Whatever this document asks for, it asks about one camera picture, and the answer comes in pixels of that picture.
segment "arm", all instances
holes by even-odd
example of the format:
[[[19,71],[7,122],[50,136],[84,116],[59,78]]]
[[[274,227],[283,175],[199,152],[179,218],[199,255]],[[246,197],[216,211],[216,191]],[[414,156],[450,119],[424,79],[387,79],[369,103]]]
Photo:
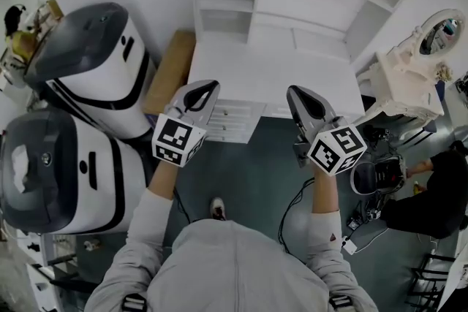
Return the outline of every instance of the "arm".
[[[25,50],[28,53],[33,53],[39,44],[39,41],[37,40],[37,36],[39,35],[39,30],[40,30],[39,18],[40,18],[40,14],[38,11],[36,12],[36,15],[34,16],[34,30],[32,33],[25,32],[25,31],[21,32],[20,47],[22,50]]]
[[[329,177],[317,166],[314,166],[314,175],[307,267],[325,282],[331,297],[350,297],[358,312],[377,311],[370,296],[359,287],[350,264],[341,254],[341,217],[336,178]]]
[[[430,172],[431,170],[433,170],[433,168],[434,168],[434,165],[432,164],[432,160],[427,159],[419,163],[415,167],[409,168],[407,170],[407,177],[411,178],[413,175],[417,175],[419,173]]]
[[[130,224],[127,244],[116,254],[86,312],[120,311],[128,294],[144,293],[161,267],[162,241],[178,168],[161,161]]]

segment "floor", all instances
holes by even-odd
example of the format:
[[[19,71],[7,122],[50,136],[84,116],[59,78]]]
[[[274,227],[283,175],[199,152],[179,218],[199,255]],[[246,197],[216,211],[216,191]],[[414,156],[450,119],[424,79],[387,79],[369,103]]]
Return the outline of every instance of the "floor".
[[[388,118],[378,118],[376,123],[379,122],[388,126]],[[300,170],[295,160],[292,144],[297,133],[292,121],[262,118],[248,145],[207,142],[182,169],[177,181],[178,192],[190,219],[208,217],[210,199],[220,196],[226,204],[229,219],[276,239],[284,210],[302,183],[312,176],[309,169]],[[452,129],[446,115],[437,120],[436,134],[414,147],[402,146],[399,152],[411,165],[443,151],[451,142]],[[417,179],[424,184],[428,177],[429,174],[421,175]],[[412,193],[411,182],[398,192],[397,197]],[[338,176],[338,185],[345,227],[345,221],[359,199],[350,188],[348,172]],[[284,225],[284,238],[290,250],[302,259],[306,255],[303,239],[311,207],[312,190],[307,189],[302,202],[290,211]],[[186,225],[185,216],[174,204],[165,238],[167,255],[171,243]],[[374,221],[356,232],[352,239],[361,248],[384,229],[382,222]],[[89,236],[78,238],[80,273],[87,281],[99,283],[113,255],[124,244],[125,234],[99,236],[102,248],[93,252],[83,249],[82,243],[87,239]],[[418,238],[415,234],[389,230],[365,251],[353,256],[345,254],[344,257],[380,312],[409,312],[411,309],[404,305],[404,300],[410,286],[410,268],[419,266],[423,255],[433,247],[434,244],[424,235]],[[455,247],[456,234],[440,241],[437,253],[452,256]]]

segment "shoe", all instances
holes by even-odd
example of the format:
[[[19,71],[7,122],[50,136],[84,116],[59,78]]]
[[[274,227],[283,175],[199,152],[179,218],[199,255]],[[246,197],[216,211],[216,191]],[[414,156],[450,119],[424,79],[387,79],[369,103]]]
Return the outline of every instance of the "shoe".
[[[210,203],[210,213],[213,220],[226,221],[224,203],[221,198],[213,198]]]

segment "vanity mirror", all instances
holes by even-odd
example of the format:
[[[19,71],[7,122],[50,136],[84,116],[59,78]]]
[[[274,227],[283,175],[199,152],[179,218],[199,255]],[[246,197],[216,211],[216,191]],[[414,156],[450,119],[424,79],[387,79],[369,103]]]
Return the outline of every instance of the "vanity mirror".
[[[432,15],[412,36],[388,54],[393,68],[413,72],[430,84],[437,82],[436,65],[446,62],[464,32],[465,16],[457,9],[444,9]]]

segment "shoulder strap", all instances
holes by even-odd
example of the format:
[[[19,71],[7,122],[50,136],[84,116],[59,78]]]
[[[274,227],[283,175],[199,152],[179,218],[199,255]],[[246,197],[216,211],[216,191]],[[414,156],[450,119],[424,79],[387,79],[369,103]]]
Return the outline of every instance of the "shoulder strap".
[[[146,299],[139,294],[128,294],[122,301],[122,312],[146,312]]]
[[[336,312],[356,312],[351,298],[345,295],[331,297],[330,304]]]

